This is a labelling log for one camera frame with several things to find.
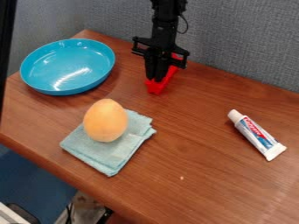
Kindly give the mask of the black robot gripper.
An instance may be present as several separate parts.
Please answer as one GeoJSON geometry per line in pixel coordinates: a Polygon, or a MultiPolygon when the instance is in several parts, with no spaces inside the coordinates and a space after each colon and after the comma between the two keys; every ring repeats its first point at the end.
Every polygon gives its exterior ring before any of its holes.
{"type": "Polygon", "coordinates": [[[145,77],[160,82],[167,75],[169,65],[187,67],[190,52],[176,45],[179,18],[171,21],[152,19],[149,38],[133,37],[132,52],[144,57],[145,77]]]}

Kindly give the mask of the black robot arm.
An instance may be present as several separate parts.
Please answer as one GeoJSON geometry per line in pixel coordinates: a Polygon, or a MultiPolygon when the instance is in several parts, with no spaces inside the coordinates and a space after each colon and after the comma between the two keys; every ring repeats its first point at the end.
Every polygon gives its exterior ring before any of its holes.
{"type": "Polygon", "coordinates": [[[171,66],[184,69],[190,52],[176,45],[179,18],[183,18],[187,0],[151,0],[152,34],[133,37],[132,53],[144,57],[145,77],[161,82],[171,66]]]}

